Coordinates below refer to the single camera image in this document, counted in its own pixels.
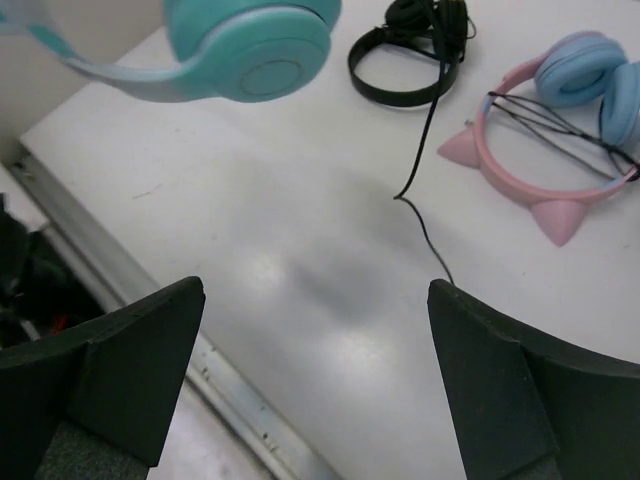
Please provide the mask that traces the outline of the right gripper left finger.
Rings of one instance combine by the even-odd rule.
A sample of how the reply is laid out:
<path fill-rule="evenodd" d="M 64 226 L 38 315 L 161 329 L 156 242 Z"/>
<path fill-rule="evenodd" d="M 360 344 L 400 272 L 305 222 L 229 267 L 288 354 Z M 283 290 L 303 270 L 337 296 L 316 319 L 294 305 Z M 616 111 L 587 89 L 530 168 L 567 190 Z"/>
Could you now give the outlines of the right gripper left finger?
<path fill-rule="evenodd" d="M 4 479 L 144 479 L 204 310 L 197 277 L 1 353 Z"/>

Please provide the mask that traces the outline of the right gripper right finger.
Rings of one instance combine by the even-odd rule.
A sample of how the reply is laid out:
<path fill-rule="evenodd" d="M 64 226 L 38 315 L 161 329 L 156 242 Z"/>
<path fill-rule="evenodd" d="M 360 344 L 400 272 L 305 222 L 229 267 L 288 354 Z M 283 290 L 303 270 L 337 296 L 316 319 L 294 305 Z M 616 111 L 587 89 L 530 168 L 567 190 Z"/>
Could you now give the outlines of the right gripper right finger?
<path fill-rule="evenodd" d="M 636 479 L 639 367 L 434 280 L 429 321 L 469 479 Z"/>

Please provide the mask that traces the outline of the teal cat-ear headphones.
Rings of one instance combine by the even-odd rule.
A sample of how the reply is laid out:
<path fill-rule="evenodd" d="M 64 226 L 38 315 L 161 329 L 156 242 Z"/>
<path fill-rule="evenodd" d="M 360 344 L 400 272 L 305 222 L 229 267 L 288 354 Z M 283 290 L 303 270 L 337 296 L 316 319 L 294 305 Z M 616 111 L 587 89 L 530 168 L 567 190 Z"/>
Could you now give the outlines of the teal cat-ear headphones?
<path fill-rule="evenodd" d="M 43 1 L 2 2 L 1 30 L 31 36 L 78 74 L 139 100 L 259 103 L 317 76 L 341 8 L 339 1 L 166 1 L 177 64 L 157 70 L 90 62 L 64 38 Z"/>

